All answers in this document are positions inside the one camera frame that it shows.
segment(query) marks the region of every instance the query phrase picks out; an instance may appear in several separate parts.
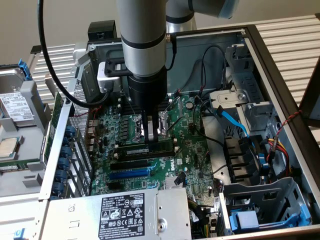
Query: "blue latch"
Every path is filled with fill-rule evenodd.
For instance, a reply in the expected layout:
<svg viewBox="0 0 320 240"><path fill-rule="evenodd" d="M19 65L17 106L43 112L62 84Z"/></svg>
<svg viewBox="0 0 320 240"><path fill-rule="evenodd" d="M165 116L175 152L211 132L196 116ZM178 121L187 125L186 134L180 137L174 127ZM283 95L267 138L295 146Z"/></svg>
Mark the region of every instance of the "blue latch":
<svg viewBox="0 0 320 240"><path fill-rule="evenodd" d="M22 58L20 59L20 61L18 63L18 66L22 69L26 80L27 81L32 80L32 76L31 76L30 70L29 70L27 64L24 61L22 61Z"/></svg>
<svg viewBox="0 0 320 240"><path fill-rule="evenodd" d="M300 206L300 213L293 213L284 221L259 224L255 211L233 212L229 220L232 232L240 234L308 226L311 224L311 215L307 206L303 204Z"/></svg>
<svg viewBox="0 0 320 240"><path fill-rule="evenodd" d="M270 171L270 165L266 162L265 155L263 153L259 153L259 161L260 161L260 175L267 176Z"/></svg>
<svg viewBox="0 0 320 240"><path fill-rule="evenodd" d="M24 233L25 233L24 228L18 229L14 233L13 240L24 240Z"/></svg>

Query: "metal chassis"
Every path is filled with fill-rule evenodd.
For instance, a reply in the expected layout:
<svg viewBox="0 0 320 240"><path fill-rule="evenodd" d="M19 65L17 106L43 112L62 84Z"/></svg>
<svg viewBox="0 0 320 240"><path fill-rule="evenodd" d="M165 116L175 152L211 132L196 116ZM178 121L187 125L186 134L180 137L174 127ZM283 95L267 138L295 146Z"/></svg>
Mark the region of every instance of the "metal chassis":
<svg viewBox="0 0 320 240"><path fill-rule="evenodd" d="M264 86L264 93L267 93L269 99L273 102L277 110L280 120L285 121L291 114L298 110L298 107L289 92L276 64L274 63L266 45L263 42L255 25L232 26L222 28L211 28L197 31L187 31L177 33L177 38L187 38L203 35L214 35L226 32L241 32L245 42L252 54L256 67L261 76L260 86ZM119 44L121 39L105 42L89 42L88 44ZM71 80L68 85L68 91L73 92L77 78ZM39 194L39 213L35 219L35 228L32 239L41 239L43 227L45 224L46 214L49 207L49 197L51 186L53 183L54 172L59 158L59 150L62 145L62 138L64 135L65 127L68 122L69 111L71 103L65 101L62 113L60 115L59 124L57 126L57 134L53 141L52 150L53 154L50 155L47 165L47 170L44 175L42 188ZM314 198L318 205L320 204L320 174L317 169L320 167L320 148L316 143L309 127L304 122L303 118L298 115L287 125L284 126L288 139L295 151L296 157L305 175L305 178L311 188ZM271 230L264 232L255 232L248 234L240 234L233 236L224 236L209 239L269 239L269 238L282 238L288 236L298 236L308 234L309 237L320 234L320 224L295 227L279 230Z"/></svg>

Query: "power cable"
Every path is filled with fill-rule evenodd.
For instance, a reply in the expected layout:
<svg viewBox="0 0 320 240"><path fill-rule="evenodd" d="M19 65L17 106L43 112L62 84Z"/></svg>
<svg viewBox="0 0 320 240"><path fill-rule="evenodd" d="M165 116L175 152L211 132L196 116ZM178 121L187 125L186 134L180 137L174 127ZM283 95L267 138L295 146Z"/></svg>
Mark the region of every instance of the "power cable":
<svg viewBox="0 0 320 240"><path fill-rule="evenodd" d="M54 70L54 67L51 63L48 49L47 49L47 43L46 43L46 37L45 37L45 29L44 29L44 0L38 0L37 4L37 13L38 13L38 31L39 31L39 38L40 38L40 44L42 48L43 57L45 60L45 63L48 67L48 70L51 74L51 77L53 81L55 82L56 86L61 90L61 92L74 104L79 105L83 108L92 108L92 107L99 107L107 98L110 96L110 93L113 91L114 85L113 82L110 83L110 86L107 88L106 93L104 97L97 101L97 102L84 102L76 99L74 96L72 96L65 87L61 84L59 78L56 75L56 72Z"/></svg>

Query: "black capacitor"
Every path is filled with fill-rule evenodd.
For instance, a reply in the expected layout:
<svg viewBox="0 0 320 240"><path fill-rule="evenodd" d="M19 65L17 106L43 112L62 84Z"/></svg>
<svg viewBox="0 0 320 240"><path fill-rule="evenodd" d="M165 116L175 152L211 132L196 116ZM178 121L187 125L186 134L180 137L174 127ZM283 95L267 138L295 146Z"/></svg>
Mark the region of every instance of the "black capacitor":
<svg viewBox="0 0 320 240"><path fill-rule="evenodd" d="M108 145L108 138L106 136L103 138L103 145Z"/></svg>
<svg viewBox="0 0 320 240"><path fill-rule="evenodd" d="M212 186L209 186L208 187L208 196L210 197L212 194Z"/></svg>
<svg viewBox="0 0 320 240"><path fill-rule="evenodd" d="M104 153L104 149L103 149L103 146L102 146L102 139L99 141L99 152L100 152L101 154Z"/></svg>

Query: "hard drive label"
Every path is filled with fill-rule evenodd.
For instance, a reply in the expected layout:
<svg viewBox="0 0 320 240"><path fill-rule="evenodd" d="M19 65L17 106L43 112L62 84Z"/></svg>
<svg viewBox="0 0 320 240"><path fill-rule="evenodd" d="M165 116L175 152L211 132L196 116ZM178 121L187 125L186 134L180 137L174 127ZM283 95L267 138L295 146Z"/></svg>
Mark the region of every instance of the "hard drive label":
<svg viewBox="0 0 320 240"><path fill-rule="evenodd" d="M20 92L0 94L0 105L1 103L14 122L34 119L26 99Z"/></svg>
<svg viewBox="0 0 320 240"><path fill-rule="evenodd" d="M144 235L144 193L102 198L100 240L125 239Z"/></svg>

